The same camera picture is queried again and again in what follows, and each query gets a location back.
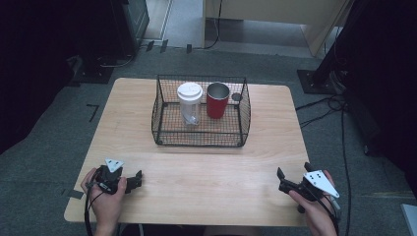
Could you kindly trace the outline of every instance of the person's right hand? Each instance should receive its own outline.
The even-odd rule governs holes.
[[[326,170],[324,173],[328,177],[328,180],[331,182],[331,184],[334,186],[330,174]],[[293,190],[289,191],[288,195],[306,210],[305,214],[307,225],[309,226],[310,231],[314,236],[337,235],[328,212],[318,202],[310,202]],[[322,198],[322,202],[331,212],[332,208],[330,202],[326,200],[325,197]]]

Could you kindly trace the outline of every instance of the finger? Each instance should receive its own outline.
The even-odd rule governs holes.
[[[328,177],[328,180],[331,182],[331,184],[332,184],[333,186],[335,186],[335,185],[334,185],[334,182],[333,182],[333,179],[331,178],[330,173],[328,173],[328,171],[326,171],[326,170],[324,170],[323,172],[325,173],[326,177]]]
[[[119,198],[123,198],[125,196],[127,187],[127,179],[126,177],[121,177],[119,183],[117,184],[117,192],[115,193],[116,196]]]
[[[89,173],[87,173],[86,177],[84,177],[84,180],[81,182],[81,188],[83,189],[84,193],[87,193],[87,186],[86,183],[91,181],[91,177],[95,172],[95,168],[93,168]]]
[[[309,202],[304,199],[303,196],[301,196],[300,194],[298,194],[297,192],[290,190],[288,192],[288,195],[291,197],[291,199],[293,199],[295,202],[297,202],[297,204],[301,205],[301,207],[306,208],[309,205]]]

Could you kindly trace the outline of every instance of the white cup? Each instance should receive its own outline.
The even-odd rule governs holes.
[[[196,83],[184,83],[177,89],[180,99],[181,116],[185,125],[195,126],[200,122],[200,102],[203,97],[203,88]]]

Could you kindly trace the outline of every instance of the red mug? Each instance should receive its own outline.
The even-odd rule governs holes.
[[[230,89],[223,83],[212,83],[207,92],[207,113],[212,119],[220,119],[229,100]]]

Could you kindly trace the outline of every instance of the wire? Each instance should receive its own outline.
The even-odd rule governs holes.
[[[333,212],[334,212],[334,217],[338,218],[337,211],[336,211],[336,209],[334,208],[333,203],[332,203],[332,202],[331,202],[331,200],[328,198],[328,196],[324,195],[324,197],[325,197],[325,198],[326,198],[326,200],[330,203],[331,208],[333,209]]]
[[[212,48],[213,46],[215,46],[217,44],[218,39],[220,38],[220,16],[221,16],[221,5],[222,4],[223,4],[223,0],[220,0],[220,6],[218,7],[217,27],[216,27],[217,28],[217,37],[215,39],[215,42],[211,46],[205,47],[203,49]]]
[[[98,197],[100,197],[102,194],[104,194],[104,192],[101,192],[101,194],[99,194],[99,195],[97,195],[92,201],[91,201],[91,203],[89,204],[89,209],[91,208],[91,206],[92,206],[92,203],[94,203],[94,201],[98,198]]]
[[[339,235],[339,228],[338,228],[338,223],[337,223],[337,219],[334,216],[334,214],[332,214],[330,212],[330,210],[328,209],[328,207],[322,202],[322,200],[317,197],[309,188],[306,187],[305,184],[303,184],[304,188],[316,199],[316,201],[325,209],[325,211],[328,213],[328,216],[331,219],[331,222],[333,223],[334,229],[336,230],[336,235]]]
[[[218,38],[218,40],[219,40],[219,41],[221,41],[221,39],[220,39],[220,30],[219,30],[219,28],[217,27],[217,24],[215,23],[215,19],[213,19],[213,20],[212,20],[212,22],[213,22],[214,27],[215,27],[215,32],[216,32],[216,34],[217,34],[217,38]]]
[[[343,79],[346,77],[346,72],[342,71],[331,71],[330,78],[333,81],[333,84],[337,86],[337,88],[344,93],[346,91],[346,87],[343,85]]]
[[[141,236],[144,236],[144,227],[141,224],[139,224],[139,231],[141,232]]]
[[[351,184],[350,184],[349,170],[347,168],[345,134],[344,134],[344,112],[345,112],[346,103],[344,103],[344,102],[342,102],[340,100],[335,99],[336,96],[337,95],[334,95],[334,96],[330,96],[330,97],[326,97],[326,98],[320,99],[320,100],[315,101],[315,102],[310,102],[310,103],[308,103],[306,105],[302,105],[302,106],[297,107],[295,110],[300,110],[300,109],[303,109],[303,108],[311,107],[311,106],[316,105],[316,104],[318,104],[320,102],[323,102],[323,101],[327,101],[328,102],[328,106],[330,107],[330,110],[325,115],[322,115],[320,117],[317,117],[317,118],[311,119],[309,121],[305,121],[305,122],[300,123],[300,125],[303,125],[301,128],[306,127],[307,125],[311,124],[314,121],[323,119],[324,117],[326,117],[327,115],[329,115],[329,114],[331,114],[333,112],[341,111],[341,142],[342,142],[342,154],[343,154],[344,170],[345,170],[346,182],[347,182],[347,216],[346,216],[347,217],[347,219],[346,219],[347,221],[346,221],[345,236],[348,236],[349,235],[349,230],[350,230],[350,216],[351,216],[351,206],[352,206],[352,189],[351,189]],[[338,104],[337,107],[331,106],[331,103],[333,101],[335,101]],[[334,211],[335,216],[337,218],[336,210],[334,209],[334,206],[332,205],[332,203],[330,203],[330,204],[333,207],[333,211]]]
[[[116,233],[117,236],[120,235],[120,226],[122,226],[122,224],[121,223],[118,223],[118,225],[117,225],[117,233]]]
[[[100,171],[101,171],[101,167],[96,169],[94,174],[92,175],[91,179],[89,180],[89,183],[87,184],[86,204],[85,204],[85,209],[84,209],[84,222],[85,222],[85,225],[86,225],[86,231],[87,231],[89,236],[92,236],[91,224],[89,223],[89,208],[91,207],[92,202],[94,200],[96,200],[99,196],[101,196],[102,193],[99,194],[97,197],[95,197],[94,200],[92,200],[90,206],[89,206],[89,196],[91,194],[92,186],[95,184],[95,182],[93,182],[93,181],[95,180],[95,178],[97,177],[97,175]]]
[[[311,106],[316,105],[316,104],[318,104],[320,102],[323,102],[323,101],[327,101],[328,102],[328,107],[330,108],[330,110],[328,112],[326,112],[324,115],[321,115],[319,117],[313,118],[313,119],[308,120],[308,121],[301,122],[300,123],[300,126],[301,126],[300,128],[303,129],[304,127],[310,125],[311,123],[325,118],[326,116],[330,115],[331,113],[334,113],[336,111],[340,111],[343,107],[343,104],[342,104],[342,101],[340,101],[338,99],[335,99],[336,96],[338,96],[338,95],[333,95],[333,96],[330,96],[330,97],[326,97],[326,98],[320,99],[318,101],[314,101],[314,102],[308,103],[306,105],[302,105],[302,106],[299,106],[299,107],[295,108],[295,110],[297,111],[297,110],[301,110],[301,109],[304,109],[304,108],[307,108],[307,107],[311,107]],[[336,107],[332,106],[333,102],[336,102],[336,104],[337,104]]]
[[[350,211],[352,206],[352,189],[350,186],[350,177],[349,177],[349,170],[347,168],[347,158],[346,158],[346,146],[344,143],[344,106],[341,110],[341,143],[343,149],[343,160],[344,160],[344,172],[346,174],[346,181],[347,181],[347,222],[346,222],[346,231],[345,236],[349,235],[349,227],[350,227]]]
[[[126,66],[127,64],[129,64],[131,61],[133,60],[133,56],[129,56],[129,59],[128,59],[128,61],[127,62],[125,62],[125,63],[122,63],[122,64],[117,64],[117,65],[102,65],[102,64],[100,64],[100,67],[104,67],[104,68],[117,68],[117,67],[124,67],[124,66]]]
[[[179,49],[179,50],[184,50],[184,49],[186,49],[185,47],[178,47],[178,46],[166,46],[166,48],[171,48],[171,49]],[[216,51],[216,50],[218,50],[218,48],[213,48],[213,49],[205,49],[205,48],[203,48],[203,47],[194,47],[193,48],[193,50],[196,50],[196,51]]]

